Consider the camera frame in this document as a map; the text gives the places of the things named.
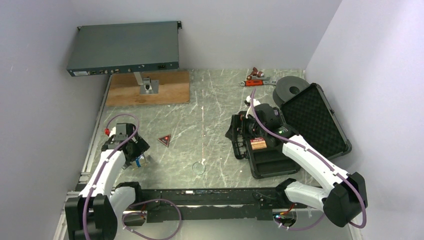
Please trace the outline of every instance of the white wall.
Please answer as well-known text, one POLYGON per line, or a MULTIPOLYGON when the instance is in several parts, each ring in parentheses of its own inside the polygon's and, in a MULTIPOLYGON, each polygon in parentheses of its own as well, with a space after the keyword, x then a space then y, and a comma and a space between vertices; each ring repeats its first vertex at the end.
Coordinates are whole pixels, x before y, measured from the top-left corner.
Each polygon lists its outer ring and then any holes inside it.
POLYGON ((353 144, 337 161, 366 180, 364 238, 424 234, 424 4, 343 0, 306 68, 353 144))
POLYGON ((53 238, 85 160, 104 78, 70 77, 67 0, 0 3, 0 239, 53 238))
POLYGON ((341 0, 71 0, 84 25, 182 21, 182 68, 301 68, 341 0))

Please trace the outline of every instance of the metal stand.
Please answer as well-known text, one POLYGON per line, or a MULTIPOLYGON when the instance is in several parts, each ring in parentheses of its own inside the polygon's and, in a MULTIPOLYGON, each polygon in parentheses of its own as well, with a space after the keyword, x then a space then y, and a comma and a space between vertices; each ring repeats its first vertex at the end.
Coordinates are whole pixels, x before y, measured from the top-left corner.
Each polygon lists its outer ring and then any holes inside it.
POLYGON ((151 80, 150 77, 142 77, 139 71, 134 72, 134 76, 138 85, 140 85, 140 95, 159 93, 159 80, 151 80))

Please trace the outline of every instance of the orange label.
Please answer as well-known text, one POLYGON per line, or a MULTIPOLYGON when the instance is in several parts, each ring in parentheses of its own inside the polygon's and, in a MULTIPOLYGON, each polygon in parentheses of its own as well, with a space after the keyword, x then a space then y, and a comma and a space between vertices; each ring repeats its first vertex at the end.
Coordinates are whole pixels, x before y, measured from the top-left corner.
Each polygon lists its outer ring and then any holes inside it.
POLYGON ((262 137, 256 137, 255 139, 251 139, 250 144, 252 146, 252 150, 267 148, 267 143, 265 142, 265 139, 263 139, 262 137))

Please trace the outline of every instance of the gray metal box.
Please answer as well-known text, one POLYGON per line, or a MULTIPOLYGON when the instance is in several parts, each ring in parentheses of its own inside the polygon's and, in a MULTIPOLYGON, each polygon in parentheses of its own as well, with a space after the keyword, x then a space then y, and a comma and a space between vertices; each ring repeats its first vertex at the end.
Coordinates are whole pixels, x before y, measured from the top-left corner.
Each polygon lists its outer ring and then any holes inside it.
POLYGON ((179 68, 180 21, 82 26, 66 70, 73 76, 179 68))

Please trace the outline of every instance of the orange wire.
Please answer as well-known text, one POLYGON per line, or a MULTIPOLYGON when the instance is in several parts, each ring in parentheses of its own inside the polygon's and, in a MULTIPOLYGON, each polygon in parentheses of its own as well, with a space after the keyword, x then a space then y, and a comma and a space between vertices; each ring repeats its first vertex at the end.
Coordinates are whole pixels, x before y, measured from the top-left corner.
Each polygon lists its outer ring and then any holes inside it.
POLYGON ((293 208, 295 207, 295 204, 291 204, 290 208, 287 211, 283 211, 280 213, 280 215, 286 215, 288 214, 293 208))

